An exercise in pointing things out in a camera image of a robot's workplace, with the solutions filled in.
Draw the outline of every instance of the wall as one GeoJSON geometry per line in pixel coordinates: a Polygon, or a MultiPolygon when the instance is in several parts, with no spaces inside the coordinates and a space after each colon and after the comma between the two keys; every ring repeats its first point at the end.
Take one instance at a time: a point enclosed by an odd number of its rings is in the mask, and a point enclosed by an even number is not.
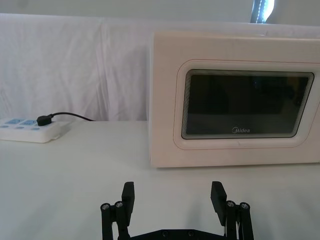
{"type": "Polygon", "coordinates": [[[320,26],[319,0],[275,0],[269,24],[320,26]]]}
{"type": "Polygon", "coordinates": [[[253,0],[0,0],[0,13],[246,22],[253,0]]]}

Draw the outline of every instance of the midea logo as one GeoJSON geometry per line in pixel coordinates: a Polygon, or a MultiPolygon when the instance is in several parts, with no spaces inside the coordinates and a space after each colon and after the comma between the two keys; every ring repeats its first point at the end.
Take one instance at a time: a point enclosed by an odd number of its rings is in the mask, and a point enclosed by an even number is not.
{"type": "Polygon", "coordinates": [[[250,129],[239,128],[239,127],[235,126],[234,128],[232,128],[232,133],[233,134],[250,133],[250,129]]]}

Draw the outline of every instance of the white power strip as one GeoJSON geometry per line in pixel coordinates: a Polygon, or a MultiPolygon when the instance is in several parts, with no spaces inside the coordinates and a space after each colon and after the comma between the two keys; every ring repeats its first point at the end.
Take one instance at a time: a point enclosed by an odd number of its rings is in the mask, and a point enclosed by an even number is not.
{"type": "Polygon", "coordinates": [[[36,120],[23,118],[0,119],[0,140],[46,143],[57,139],[61,133],[58,122],[38,126],[36,120]]]}

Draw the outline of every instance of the white cloth backdrop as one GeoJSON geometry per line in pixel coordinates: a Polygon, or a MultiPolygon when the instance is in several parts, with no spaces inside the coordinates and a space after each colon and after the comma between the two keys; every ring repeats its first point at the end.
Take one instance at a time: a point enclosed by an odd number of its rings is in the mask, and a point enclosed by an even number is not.
{"type": "Polygon", "coordinates": [[[163,30],[320,37],[307,26],[0,14],[0,118],[146,120],[150,43],[163,30]]]}

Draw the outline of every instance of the black cable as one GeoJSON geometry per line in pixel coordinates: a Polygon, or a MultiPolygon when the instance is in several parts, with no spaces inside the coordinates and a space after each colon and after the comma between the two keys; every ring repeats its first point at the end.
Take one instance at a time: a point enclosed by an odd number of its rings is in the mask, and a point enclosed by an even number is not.
{"type": "Polygon", "coordinates": [[[75,116],[75,117],[78,117],[78,118],[81,118],[81,119],[84,119],[84,120],[87,120],[87,121],[91,121],[91,122],[94,122],[94,121],[95,121],[95,120],[92,120],[92,119],[90,119],[90,118],[86,118],[85,116],[80,116],[80,115],[75,114],[75,113],[72,113],[72,112],[64,112],[64,111],[62,111],[62,112],[52,113],[52,114],[50,114],[50,115],[52,116],[52,118],[53,118],[54,116],[57,116],[57,115],[71,115],[71,116],[75,116]]]}
{"type": "Polygon", "coordinates": [[[78,117],[78,118],[81,118],[81,119],[84,119],[84,120],[87,120],[87,121],[90,121],[90,122],[94,122],[95,121],[95,120],[92,120],[90,118],[87,118],[87,117],[84,117],[84,116],[80,116],[80,115],[72,113],[72,112],[56,112],[56,113],[52,113],[52,114],[49,114],[49,115],[39,116],[36,119],[36,122],[38,123],[38,126],[46,126],[46,125],[51,124],[52,123],[52,118],[54,116],[57,116],[57,115],[71,115],[71,116],[78,117]]]}

